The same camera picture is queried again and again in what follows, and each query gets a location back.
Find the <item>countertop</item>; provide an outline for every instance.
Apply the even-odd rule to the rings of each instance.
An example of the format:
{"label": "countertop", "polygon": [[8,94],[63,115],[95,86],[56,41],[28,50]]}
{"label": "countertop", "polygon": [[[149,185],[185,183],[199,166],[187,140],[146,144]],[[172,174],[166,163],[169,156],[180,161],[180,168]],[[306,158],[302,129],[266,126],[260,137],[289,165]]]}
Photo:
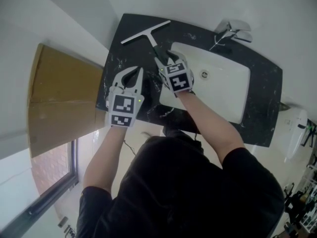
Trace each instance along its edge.
{"label": "countertop", "polygon": [[[145,100],[137,119],[196,133],[197,127],[186,111],[159,103],[162,82],[158,75],[154,61],[155,52],[150,41],[144,36],[125,45],[120,43],[132,35],[167,20],[136,14],[122,16],[106,60],[96,107],[107,111],[106,97],[117,73],[131,66],[141,66],[144,69],[142,95]],[[169,50],[173,42],[209,50],[215,33],[171,20],[170,24],[155,30],[152,35],[163,50]],[[229,40],[225,47],[217,46],[211,51],[250,69],[249,91],[242,122],[232,124],[245,143],[268,147],[273,137],[279,110],[282,69],[257,52],[233,40]]]}

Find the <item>sink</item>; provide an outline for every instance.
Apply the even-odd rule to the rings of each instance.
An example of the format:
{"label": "sink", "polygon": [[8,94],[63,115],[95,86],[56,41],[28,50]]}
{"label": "sink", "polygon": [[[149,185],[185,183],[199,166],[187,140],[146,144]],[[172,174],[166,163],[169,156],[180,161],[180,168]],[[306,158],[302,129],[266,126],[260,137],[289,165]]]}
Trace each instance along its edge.
{"label": "sink", "polygon": [[[188,67],[194,74],[195,94],[227,121],[241,123],[249,89],[249,68],[183,43],[174,42],[171,50],[186,57]],[[181,101],[164,86],[159,102],[186,110]]]}

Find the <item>drain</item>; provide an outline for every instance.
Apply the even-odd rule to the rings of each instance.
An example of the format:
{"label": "drain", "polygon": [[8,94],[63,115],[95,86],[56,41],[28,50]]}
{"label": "drain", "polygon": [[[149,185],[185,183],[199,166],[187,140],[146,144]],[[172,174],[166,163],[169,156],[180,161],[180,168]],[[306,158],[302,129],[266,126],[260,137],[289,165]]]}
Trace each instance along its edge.
{"label": "drain", "polygon": [[200,72],[200,78],[201,78],[202,80],[208,80],[208,79],[209,79],[209,72],[203,69],[203,70]]}

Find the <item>wall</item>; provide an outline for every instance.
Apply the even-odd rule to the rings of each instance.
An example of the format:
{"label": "wall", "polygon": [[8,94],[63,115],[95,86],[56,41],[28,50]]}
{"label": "wall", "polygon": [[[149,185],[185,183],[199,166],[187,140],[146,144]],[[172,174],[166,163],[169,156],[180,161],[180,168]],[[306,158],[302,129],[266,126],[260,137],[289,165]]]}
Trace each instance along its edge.
{"label": "wall", "polygon": [[166,17],[214,30],[223,18],[252,28],[246,44],[283,69],[283,99],[317,121],[317,0],[110,0],[115,12]]}
{"label": "wall", "polygon": [[109,0],[51,0],[106,48],[110,48],[119,19]]}
{"label": "wall", "polygon": [[31,167],[29,149],[0,160],[0,230],[40,196]]}
{"label": "wall", "polygon": [[27,92],[40,42],[104,66],[108,50],[50,0],[0,0],[0,159],[28,148]]}
{"label": "wall", "polygon": [[48,209],[41,218],[23,235],[23,238],[64,238],[64,229],[57,225],[57,217],[54,206]]}

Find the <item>squeegee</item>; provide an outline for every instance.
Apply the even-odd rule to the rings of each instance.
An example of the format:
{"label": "squeegee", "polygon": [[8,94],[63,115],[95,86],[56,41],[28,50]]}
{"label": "squeegee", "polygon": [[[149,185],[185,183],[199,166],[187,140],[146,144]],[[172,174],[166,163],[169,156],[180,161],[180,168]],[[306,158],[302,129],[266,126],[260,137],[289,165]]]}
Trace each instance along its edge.
{"label": "squeegee", "polygon": [[125,39],[124,41],[121,42],[121,44],[127,43],[127,42],[129,42],[129,41],[134,40],[135,38],[138,38],[138,37],[140,37],[140,36],[145,35],[145,36],[148,37],[148,39],[149,39],[149,41],[150,41],[150,43],[151,43],[151,45],[152,45],[152,47],[153,47],[153,49],[154,49],[156,55],[158,56],[158,59],[159,59],[163,64],[168,64],[168,60],[169,60],[168,55],[167,55],[165,52],[163,52],[163,51],[161,50],[161,48],[158,46],[157,42],[154,40],[154,38],[153,38],[153,36],[152,36],[152,31],[153,31],[153,30],[155,30],[155,29],[157,29],[157,28],[159,28],[159,27],[161,27],[161,26],[164,26],[164,25],[166,25],[166,24],[168,24],[168,23],[170,23],[170,20],[168,20],[168,21],[166,21],[166,22],[163,22],[163,23],[161,23],[161,24],[158,24],[158,25],[156,25],[156,26],[150,27],[150,28],[148,28],[148,29],[146,29],[146,30],[144,30],[144,31],[142,31],[142,32],[140,32],[140,33],[138,33],[138,34],[135,34],[135,35],[129,37],[128,39]]}

